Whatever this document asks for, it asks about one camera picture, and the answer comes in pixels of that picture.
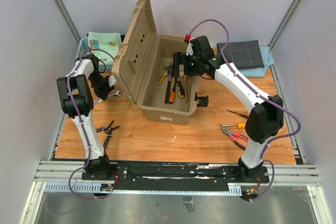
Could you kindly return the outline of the silver open-end wrench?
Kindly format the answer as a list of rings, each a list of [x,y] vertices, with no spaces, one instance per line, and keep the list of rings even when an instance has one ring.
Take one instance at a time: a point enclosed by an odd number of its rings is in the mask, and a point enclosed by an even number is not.
[[[111,98],[114,98],[114,97],[120,97],[122,94],[121,90],[118,90],[116,91],[115,93],[111,94],[111,95],[108,95],[107,98],[104,100],[103,98],[100,98],[100,99],[97,99],[97,100],[94,100],[93,101],[93,105],[97,105],[98,103],[101,103],[103,101],[106,101],[106,100],[109,100]]]

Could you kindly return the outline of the yellow black handled pliers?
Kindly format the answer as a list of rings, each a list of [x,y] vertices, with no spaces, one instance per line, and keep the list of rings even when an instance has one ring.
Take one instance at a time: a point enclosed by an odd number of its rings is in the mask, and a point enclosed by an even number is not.
[[[168,83],[171,80],[171,85],[175,85],[174,74],[171,72],[165,72],[159,79],[158,84]]]

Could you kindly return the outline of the wooden handle tool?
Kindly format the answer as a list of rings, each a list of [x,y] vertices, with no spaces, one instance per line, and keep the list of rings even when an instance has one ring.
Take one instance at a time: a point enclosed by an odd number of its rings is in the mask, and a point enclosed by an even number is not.
[[[192,85],[194,81],[193,77],[188,77],[187,75],[183,74],[181,75],[181,82],[184,90],[184,99],[185,103],[189,102],[189,87]]]

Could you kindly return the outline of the small claw hammer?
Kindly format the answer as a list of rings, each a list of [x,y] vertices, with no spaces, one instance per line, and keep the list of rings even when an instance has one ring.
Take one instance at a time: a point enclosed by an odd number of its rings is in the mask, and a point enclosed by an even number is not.
[[[168,66],[165,66],[164,69],[167,70],[167,77],[168,77],[168,82],[167,82],[167,87],[166,87],[166,93],[165,93],[165,103],[168,104],[169,102],[169,97],[170,97],[170,88],[171,88],[171,71],[172,71],[172,63],[170,63]]]

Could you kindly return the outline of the orange handled black screwdriver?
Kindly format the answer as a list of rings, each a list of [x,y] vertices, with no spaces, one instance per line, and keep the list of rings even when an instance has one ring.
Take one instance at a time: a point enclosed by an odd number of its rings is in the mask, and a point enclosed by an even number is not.
[[[174,78],[172,90],[171,90],[171,93],[170,93],[170,96],[169,96],[169,104],[173,104],[174,103],[175,97],[176,97],[176,80]]]

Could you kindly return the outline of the tan plastic tool box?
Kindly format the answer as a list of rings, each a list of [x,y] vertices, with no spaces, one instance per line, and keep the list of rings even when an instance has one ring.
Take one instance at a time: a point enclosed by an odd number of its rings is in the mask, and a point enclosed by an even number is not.
[[[164,67],[173,62],[173,54],[186,49],[182,37],[157,34],[150,0],[138,0],[111,73],[147,119],[186,125],[198,107],[208,105],[209,98],[198,95],[199,77],[193,77],[188,103],[184,98],[164,102],[167,84],[158,81],[166,72]]]

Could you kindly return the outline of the red black thin screwdriver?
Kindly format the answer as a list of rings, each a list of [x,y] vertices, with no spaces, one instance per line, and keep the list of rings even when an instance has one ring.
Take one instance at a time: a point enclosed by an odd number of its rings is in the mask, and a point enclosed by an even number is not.
[[[238,112],[235,112],[235,111],[232,111],[232,110],[227,110],[227,111],[230,112],[230,113],[233,113],[233,114],[237,114],[237,115],[239,115],[239,116],[241,116],[245,119],[248,118],[248,115],[246,115],[246,114],[238,113]]]

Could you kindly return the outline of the black yellow handled screwdriver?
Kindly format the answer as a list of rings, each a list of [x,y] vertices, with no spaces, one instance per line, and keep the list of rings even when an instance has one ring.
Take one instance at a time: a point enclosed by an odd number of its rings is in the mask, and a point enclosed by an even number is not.
[[[183,88],[183,85],[182,85],[182,82],[180,80],[180,78],[178,77],[176,79],[176,88],[178,90],[178,94],[181,98],[184,98],[185,97],[185,91],[184,91],[184,88]]]

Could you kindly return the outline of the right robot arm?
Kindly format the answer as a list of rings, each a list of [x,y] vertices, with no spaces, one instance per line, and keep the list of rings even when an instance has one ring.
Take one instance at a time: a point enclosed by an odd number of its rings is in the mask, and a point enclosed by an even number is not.
[[[215,54],[206,36],[192,38],[187,34],[185,52],[177,52],[174,59],[184,67],[188,77],[207,74],[224,85],[244,105],[249,113],[245,125],[247,146],[238,160],[238,177],[250,182],[263,165],[263,157],[269,141],[283,127],[283,100],[280,96],[259,90],[229,62],[223,52]]]

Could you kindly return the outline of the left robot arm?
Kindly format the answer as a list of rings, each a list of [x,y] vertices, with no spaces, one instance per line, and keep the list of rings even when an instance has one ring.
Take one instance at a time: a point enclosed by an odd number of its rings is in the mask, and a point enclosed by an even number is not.
[[[113,76],[104,77],[100,73],[99,59],[93,54],[78,57],[71,72],[57,79],[61,108],[78,129],[85,147],[83,171],[90,178],[105,180],[112,175],[110,160],[93,122],[94,100],[91,92],[106,100],[115,84]]]

